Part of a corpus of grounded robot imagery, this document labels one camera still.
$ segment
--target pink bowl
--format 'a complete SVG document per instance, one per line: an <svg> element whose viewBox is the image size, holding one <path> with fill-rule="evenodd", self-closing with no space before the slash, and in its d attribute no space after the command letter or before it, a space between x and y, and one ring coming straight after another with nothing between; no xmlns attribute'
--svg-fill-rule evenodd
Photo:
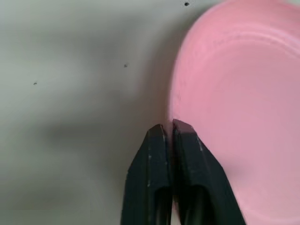
<svg viewBox="0 0 300 225"><path fill-rule="evenodd" d="M203 15L176 61L173 118L221 163L248 225L300 225L300 9L235 0Z"/></svg>

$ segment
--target pink plate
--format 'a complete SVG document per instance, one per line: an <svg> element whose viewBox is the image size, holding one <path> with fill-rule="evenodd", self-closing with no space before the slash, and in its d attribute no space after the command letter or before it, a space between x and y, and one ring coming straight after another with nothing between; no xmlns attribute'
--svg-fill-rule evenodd
<svg viewBox="0 0 300 225"><path fill-rule="evenodd" d="M223 166L248 225L300 225L300 9L215 6L176 61L169 119L191 124Z"/></svg>

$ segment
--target white table surface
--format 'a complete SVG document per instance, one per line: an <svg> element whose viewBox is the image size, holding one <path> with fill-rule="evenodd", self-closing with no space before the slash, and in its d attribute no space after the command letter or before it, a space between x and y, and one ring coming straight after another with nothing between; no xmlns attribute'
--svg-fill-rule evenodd
<svg viewBox="0 0 300 225"><path fill-rule="evenodd" d="M120 224L181 41L216 1L184 2L0 0L1 225Z"/></svg>

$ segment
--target gray surface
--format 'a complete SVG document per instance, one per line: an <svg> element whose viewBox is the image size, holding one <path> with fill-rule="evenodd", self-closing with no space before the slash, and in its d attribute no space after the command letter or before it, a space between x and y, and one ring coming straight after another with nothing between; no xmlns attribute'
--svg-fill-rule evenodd
<svg viewBox="0 0 300 225"><path fill-rule="evenodd" d="M120 223L190 3L0 0L0 224Z"/></svg>

